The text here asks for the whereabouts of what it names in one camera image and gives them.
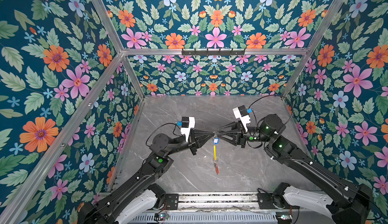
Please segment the red-capped key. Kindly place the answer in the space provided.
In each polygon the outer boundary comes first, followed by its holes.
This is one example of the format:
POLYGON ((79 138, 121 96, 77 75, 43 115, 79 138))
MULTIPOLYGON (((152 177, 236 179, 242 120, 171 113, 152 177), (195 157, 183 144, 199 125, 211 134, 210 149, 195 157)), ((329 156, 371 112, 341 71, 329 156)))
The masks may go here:
POLYGON ((218 168, 218 164, 216 162, 214 162, 214 168, 215 168, 216 174, 219 175, 219 168, 218 168))

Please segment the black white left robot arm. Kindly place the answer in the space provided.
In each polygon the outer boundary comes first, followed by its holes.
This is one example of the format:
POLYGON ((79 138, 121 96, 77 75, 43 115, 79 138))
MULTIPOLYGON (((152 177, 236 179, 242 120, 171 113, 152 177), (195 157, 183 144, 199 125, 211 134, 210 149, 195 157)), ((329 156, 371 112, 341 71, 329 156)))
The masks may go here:
POLYGON ((107 197, 95 204, 85 204, 79 211, 79 224, 128 224, 143 212, 160 208, 166 192, 156 184, 173 164, 171 154, 190 150, 196 155, 213 132, 190 131, 189 137, 171 138, 166 134, 156 135, 151 143, 150 155, 139 170, 107 197))

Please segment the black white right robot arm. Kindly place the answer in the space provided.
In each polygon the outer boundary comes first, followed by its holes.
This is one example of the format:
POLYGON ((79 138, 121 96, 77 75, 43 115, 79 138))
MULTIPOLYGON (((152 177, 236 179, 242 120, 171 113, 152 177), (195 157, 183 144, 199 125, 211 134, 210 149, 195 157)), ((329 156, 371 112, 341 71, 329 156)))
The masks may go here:
POLYGON ((262 118, 255 127, 249 127, 248 123, 249 116, 246 115, 238 122, 220 127, 216 135, 234 146, 261 142, 272 160, 295 170, 322 191, 318 194, 281 183, 273 192, 276 206, 284 201, 327 216, 336 224, 366 223, 372 204, 372 190, 368 186, 339 177, 282 136, 286 125, 278 115, 262 118))

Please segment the large keyring with yellow sleeve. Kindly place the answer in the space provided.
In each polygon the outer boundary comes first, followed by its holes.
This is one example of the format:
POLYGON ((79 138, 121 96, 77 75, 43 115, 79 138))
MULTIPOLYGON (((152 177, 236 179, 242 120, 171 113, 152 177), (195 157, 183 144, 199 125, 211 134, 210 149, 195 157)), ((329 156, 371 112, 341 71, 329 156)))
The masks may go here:
POLYGON ((214 145, 214 144, 213 144, 213 154, 214 154, 213 156, 214 156, 214 162, 216 162, 217 159, 218 159, 218 158, 217 158, 217 145, 214 145))

